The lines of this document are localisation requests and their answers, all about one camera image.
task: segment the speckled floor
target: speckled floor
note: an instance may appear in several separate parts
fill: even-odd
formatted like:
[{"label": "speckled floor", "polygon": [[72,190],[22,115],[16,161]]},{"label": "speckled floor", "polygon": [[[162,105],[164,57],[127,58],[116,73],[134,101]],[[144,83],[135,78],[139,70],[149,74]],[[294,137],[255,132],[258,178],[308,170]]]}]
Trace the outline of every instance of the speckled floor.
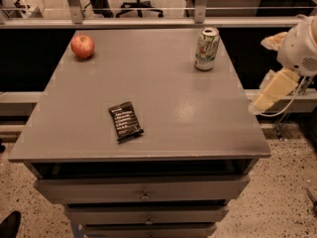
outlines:
[{"label": "speckled floor", "polygon": [[[298,123],[283,126],[287,141],[279,141],[271,124],[262,123],[271,158],[258,161],[251,182],[230,211],[217,223],[212,238],[317,237],[317,216],[306,187],[317,193],[316,150]],[[33,189],[34,177],[22,164],[11,164],[14,146],[0,155],[0,221],[11,211],[22,212],[17,238],[70,238],[63,208],[52,205]]]}]

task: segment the can lid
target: can lid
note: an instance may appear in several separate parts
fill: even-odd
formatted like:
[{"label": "can lid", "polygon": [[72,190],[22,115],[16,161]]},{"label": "can lid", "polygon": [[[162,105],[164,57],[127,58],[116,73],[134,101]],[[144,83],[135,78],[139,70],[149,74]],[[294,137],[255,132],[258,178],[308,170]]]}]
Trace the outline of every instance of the can lid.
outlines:
[{"label": "can lid", "polygon": [[204,28],[202,33],[203,33],[204,36],[210,36],[210,37],[219,35],[218,29],[213,28],[213,27]]}]

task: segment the gray tabletop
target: gray tabletop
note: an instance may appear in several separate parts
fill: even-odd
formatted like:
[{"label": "gray tabletop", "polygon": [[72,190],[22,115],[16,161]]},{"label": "gray tabletop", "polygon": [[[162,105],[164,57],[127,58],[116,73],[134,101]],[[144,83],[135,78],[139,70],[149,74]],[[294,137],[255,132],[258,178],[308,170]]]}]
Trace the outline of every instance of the gray tabletop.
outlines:
[{"label": "gray tabletop", "polygon": [[[199,29],[97,30],[89,60],[67,48],[12,162],[243,159],[269,147],[221,43],[194,67]],[[145,133],[118,144],[108,108],[132,101]]]}]

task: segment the drawer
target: drawer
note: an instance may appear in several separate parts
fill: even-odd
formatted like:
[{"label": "drawer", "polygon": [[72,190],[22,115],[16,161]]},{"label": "drawer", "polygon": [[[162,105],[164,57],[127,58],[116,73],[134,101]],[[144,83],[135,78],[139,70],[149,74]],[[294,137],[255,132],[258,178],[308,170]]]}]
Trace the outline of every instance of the drawer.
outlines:
[{"label": "drawer", "polygon": [[216,230],[215,224],[170,224],[170,225],[105,225],[84,226],[89,238],[207,238]]},{"label": "drawer", "polygon": [[243,176],[40,179],[35,188],[51,203],[181,201],[237,198]]},{"label": "drawer", "polygon": [[191,203],[187,205],[109,205],[107,207],[67,208],[65,215],[82,225],[219,222],[228,213],[227,206]]}]

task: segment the black packet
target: black packet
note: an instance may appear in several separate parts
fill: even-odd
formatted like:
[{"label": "black packet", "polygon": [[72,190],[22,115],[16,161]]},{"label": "black packet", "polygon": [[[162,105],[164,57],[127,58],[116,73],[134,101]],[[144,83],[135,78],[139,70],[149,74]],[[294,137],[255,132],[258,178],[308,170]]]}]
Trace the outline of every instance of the black packet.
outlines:
[{"label": "black packet", "polygon": [[140,127],[132,102],[127,101],[110,107],[108,110],[114,121],[119,143],[131,138],[137,138],[144,133],[144,130]]}]

